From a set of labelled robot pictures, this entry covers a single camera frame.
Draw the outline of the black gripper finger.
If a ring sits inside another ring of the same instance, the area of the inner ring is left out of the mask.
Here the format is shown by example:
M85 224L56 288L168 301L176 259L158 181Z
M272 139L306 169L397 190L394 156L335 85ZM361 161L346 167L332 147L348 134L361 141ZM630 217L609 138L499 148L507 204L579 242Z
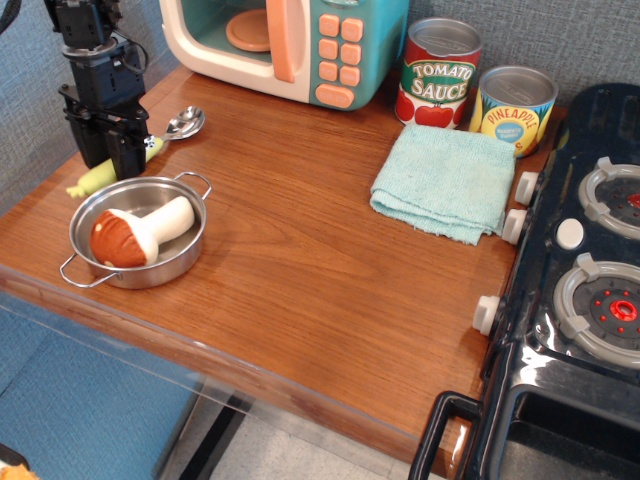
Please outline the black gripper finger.
M66 119L84 163L89 169L97 167L110 158L105 136L93 118L84 119L67 115Z
M146 169L145 127L126 130L110 127L104 134L107 157L118 180L134 178Z

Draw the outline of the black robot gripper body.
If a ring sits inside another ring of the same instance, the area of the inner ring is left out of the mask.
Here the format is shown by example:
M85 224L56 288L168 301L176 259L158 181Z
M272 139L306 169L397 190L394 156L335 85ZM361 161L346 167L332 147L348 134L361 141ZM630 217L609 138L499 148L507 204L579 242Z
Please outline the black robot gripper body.
M107 123L127 123L145 131L148 113L140 99L146 93L143 75L147 54L137 44L114 35L93 49L62 48L74 83L60 88L64 113L74 131L100 131Z

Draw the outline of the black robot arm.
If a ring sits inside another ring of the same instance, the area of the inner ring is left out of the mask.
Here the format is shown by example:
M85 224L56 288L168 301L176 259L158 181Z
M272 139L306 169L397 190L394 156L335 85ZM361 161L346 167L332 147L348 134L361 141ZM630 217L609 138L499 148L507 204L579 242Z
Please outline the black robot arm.
M140 105L146 51L119 31L117 1L47 1L45 6L71 67L74 83L62 85L59 93L86 166L111 160L117 179L140 175L149 136L149 114Z

